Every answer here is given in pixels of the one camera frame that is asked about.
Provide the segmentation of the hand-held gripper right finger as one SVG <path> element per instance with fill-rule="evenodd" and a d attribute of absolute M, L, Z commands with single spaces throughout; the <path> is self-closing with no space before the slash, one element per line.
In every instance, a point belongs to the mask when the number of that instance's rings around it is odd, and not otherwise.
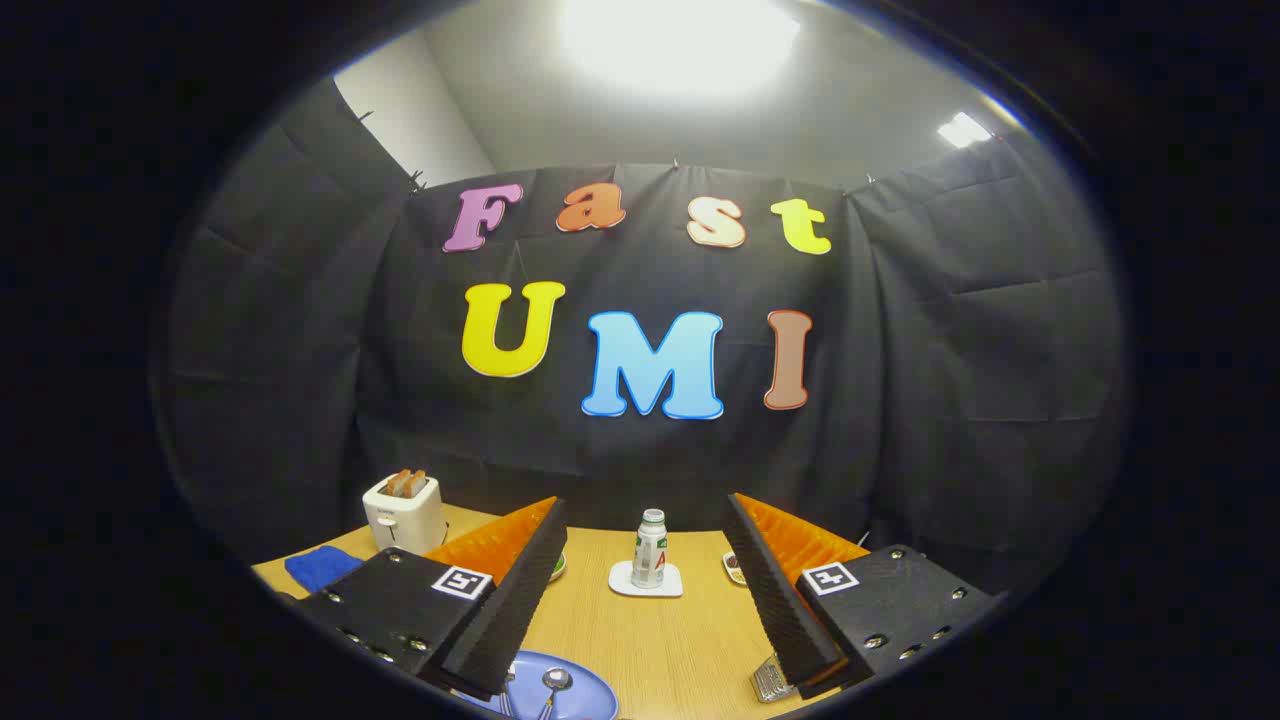
<path fill-rule="evenodd" d="M 781 676 L 805 700 L 904 673 L 1006 600 L 911 547 L 865 550 L 741 493 L 727 497 L 723 533 Z"/>

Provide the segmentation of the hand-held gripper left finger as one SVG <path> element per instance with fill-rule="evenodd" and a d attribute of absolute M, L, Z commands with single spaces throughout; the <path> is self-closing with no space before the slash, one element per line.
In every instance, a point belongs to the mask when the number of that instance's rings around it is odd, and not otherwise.
<path fill-rule="evenodd" d="M 306 621 L 444 689 L 502 692 L 567 541 L 547 497 L 429 553 L 388 548 L 293 602 Z"/>

